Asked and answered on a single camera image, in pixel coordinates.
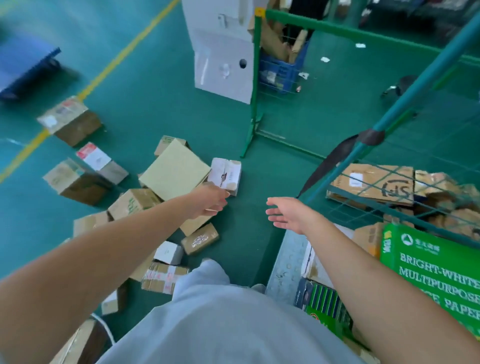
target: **blue plastic crate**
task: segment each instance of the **blue plastic crate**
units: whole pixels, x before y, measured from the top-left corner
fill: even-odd
[[[280,61],[261,50],[259,65],[260,82],[281,94],[290,92],[303,67],[309,43],[305,43],[294,64]]]

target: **green paper box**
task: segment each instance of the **green paper box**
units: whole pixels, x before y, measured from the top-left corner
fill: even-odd
[[[380,261],[420,288],[480,340],[480,251],[388,224]]]

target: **person's right hand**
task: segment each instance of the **person's right hand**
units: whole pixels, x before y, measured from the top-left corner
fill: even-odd
[[[269,197],[267,205],[277,206],[266,210],[268,219],[277,228],[288,229],[297,234],[305,234],[305,227],[314,223],[318,212],[293,197]]]

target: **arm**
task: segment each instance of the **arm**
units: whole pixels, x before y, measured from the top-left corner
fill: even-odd
[[[270,221],[305,234],[348,312],[383,364],[477,363],[480,344],[426,294],[300,201],[269,198]]]
[[[227,196],[213,185],[201,186],[76,237],[0,281],[0,353],[6,363],[48,363],[185,220],[215,215]]]

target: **blue metal pole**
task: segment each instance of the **blue metal pole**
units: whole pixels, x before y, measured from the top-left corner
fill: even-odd
[[[406,111],[412,102],[422,93],[427,92],[435,80],[446,72],[453,63],[460,58],[465,49],[480,34],[480,11],[468,22],[466,26],[452,39],[445,49],[435,58],[435,60],[421,73],[417,80],[408,88],[408,90],[397,100],[397,102],[385,113],[385,115],[373,126],[376,131],[384,131],[395,120]],[[312,195],[307,199],[309,204],[320,191],[326,190],[328,185],[345,170],[345,168],[357,159],[367,148],[364,143],[357,143],[352,152],[343,162],[341,162],[330,173],[324,181],[318,186]]]

